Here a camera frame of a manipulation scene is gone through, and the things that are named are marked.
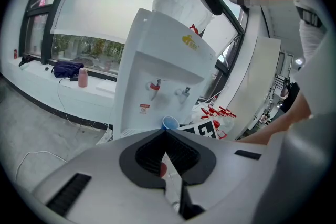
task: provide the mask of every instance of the white shirt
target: white shirt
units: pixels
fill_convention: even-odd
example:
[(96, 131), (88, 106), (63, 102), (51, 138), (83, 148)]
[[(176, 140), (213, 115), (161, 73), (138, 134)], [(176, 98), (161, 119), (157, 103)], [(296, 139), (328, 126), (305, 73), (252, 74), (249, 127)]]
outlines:
[(303, 49), (303, 55), (307, 63), (316, 52), (316, 49), (321, 44), (322, 39), (327, 32), (325, 26), (329, 22), (323, 15), (324, 10), (321, 0), (294, 0), (294, 4), (298, 7), (314, 12), (323, 23), (323, 25), (320, 28), (317, 28), (307, 24), (304, 20), (300, 21), (300, 29), (299, 29), (300, 38)]
[(323, 23), (316, 28), (300, 22), (305, 66), (294, 77), (313, 115), (336, 111), (336, 35), (322, 0), (295, 0), (295, 5), (311, 9)]

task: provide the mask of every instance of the warning label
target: warning label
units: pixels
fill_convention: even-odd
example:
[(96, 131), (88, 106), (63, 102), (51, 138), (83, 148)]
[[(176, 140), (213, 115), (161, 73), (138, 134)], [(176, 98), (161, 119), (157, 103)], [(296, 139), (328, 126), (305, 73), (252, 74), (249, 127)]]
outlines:
[(140, 105), (140, 114), (147, 114), (147, 110), (150, 107), (148, 104), (141, 104)]

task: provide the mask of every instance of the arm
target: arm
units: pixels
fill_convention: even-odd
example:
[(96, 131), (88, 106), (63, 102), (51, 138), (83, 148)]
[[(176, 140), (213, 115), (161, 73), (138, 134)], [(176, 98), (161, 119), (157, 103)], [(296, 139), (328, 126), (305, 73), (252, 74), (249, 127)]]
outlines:
[(287, 113), (280, 116), (260, 131), (239, 140), (239, 142), (267, 145), (273, 134), (286, 131), (291, 124), (306, 119), (309, 115), (310, 109), (308, 103), (300, 91)]

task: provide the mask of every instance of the concrete floor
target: concrete floor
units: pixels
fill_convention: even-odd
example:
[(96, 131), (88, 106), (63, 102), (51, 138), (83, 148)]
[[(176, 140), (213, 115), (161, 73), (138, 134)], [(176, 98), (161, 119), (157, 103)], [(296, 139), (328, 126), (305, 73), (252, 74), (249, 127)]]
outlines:
[[(34, 105), (0, 77), (0, 162), (14, 181), (17, 166), (29, 151), (50, 151), (70, 160), (94, 146), (105, 130), (74, 126)], [(64, 162), (48, 153), (29, 154), (17, 183), (32, 191)]]

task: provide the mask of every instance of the blue cup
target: blue cup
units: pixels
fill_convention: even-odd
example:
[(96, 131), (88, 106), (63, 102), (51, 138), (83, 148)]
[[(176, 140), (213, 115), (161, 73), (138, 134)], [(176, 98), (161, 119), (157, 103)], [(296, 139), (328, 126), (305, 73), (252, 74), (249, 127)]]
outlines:
[(177, 129), (180, 127), (180, 124), (178, 123), (177, 119), (166, 116), (162, 119), (162, 129), (167, 130), (167, 129)]

